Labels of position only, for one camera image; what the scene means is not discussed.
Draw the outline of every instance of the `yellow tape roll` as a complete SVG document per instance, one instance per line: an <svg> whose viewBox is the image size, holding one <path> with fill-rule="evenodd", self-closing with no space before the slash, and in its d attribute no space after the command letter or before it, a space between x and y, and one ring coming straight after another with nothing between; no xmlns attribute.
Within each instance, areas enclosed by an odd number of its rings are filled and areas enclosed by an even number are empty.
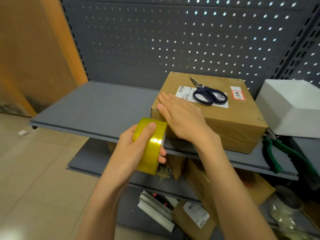
<svg viewBox="0 0 320 240"><path fill-rule="evenodd" d="M154 120L150 118L142 118L139 121L138 127L133 134L132 140L135 141L141 134L143 128L145 128L149 123L154 122L157 127L150 141L146 144L143 156L137 167L138 171L156 175L158 169L158 157L160 147L163 145L166 131L167 131L167 122Z"/></svg>

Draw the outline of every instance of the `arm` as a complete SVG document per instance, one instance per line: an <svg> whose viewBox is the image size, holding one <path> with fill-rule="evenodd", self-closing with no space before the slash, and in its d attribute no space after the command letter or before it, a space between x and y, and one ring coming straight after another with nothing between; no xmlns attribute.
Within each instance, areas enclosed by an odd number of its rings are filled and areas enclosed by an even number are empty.
<svg viewBox="0 0 320 240"><path fill-rule="evenodd" d="M210 181L225 239L276 240L229 162L219 135L206 125L201 109L172 94L162 93L159 100L161 104L157 108L173 132L197 149Z"/></svg>
<svg viewBox="0 0 320 240"><path fill-rule="evenodd" d="M119 199L137 168L146 143L155 131L155 123L147 125L139 138L132 142L137 125L121 134L119 142L109 159L90 197L77 240L114 239ZM158 161L165 163L166 151L160 149Z"/></svg>

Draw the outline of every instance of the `white box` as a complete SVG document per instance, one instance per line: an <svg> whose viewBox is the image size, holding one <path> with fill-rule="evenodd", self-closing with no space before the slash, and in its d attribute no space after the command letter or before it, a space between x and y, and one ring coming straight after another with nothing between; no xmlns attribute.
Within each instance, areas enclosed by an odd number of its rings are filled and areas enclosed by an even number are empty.
<svg viewBox="0 0 320 240"><path fill-rule="evenodd" d="M267 79L256 104L276 135L320 138L320 89L311 83Z"/></svg>

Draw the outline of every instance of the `pliers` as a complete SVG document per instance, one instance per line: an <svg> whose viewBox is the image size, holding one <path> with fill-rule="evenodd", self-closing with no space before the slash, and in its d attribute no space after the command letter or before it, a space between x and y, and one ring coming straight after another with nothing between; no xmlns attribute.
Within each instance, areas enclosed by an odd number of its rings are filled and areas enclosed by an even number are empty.
<svg viewBox="0 0 320 240"><path fill-rule="evenodd" d="M275 146L280 151L288 155L288 157L291 159L291 162L293 163L295 168L298 170L298 172L300 172L303 167L304 173L307 173L310 176L319 178L319 175L315 170L315 168L313 167L313 165L311 164L311 162L303 154L283 144L276 137L276 135L272 132L270 128L268 128L265 134L263 135L262 144L263 144L263 147L262 147L263 157L273 172L275 173L283 172L283 168L277 162L277 160L274 158L272 154L271 147Z"/></svg>

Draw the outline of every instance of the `scissors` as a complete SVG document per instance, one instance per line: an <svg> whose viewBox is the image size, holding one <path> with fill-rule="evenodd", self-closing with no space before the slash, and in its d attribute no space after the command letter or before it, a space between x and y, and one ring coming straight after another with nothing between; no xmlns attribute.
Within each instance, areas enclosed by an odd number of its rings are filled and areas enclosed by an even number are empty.
<svg viewBox="0 0 320 240"><path fill-rule="evenodd" d="M196 86L197 90L193 92L193 98L201 104L212 105L212 104L225 104L228 101L228 97L224 92L203 86L198 83L192 77L190 77L192 83Z"/></svg>

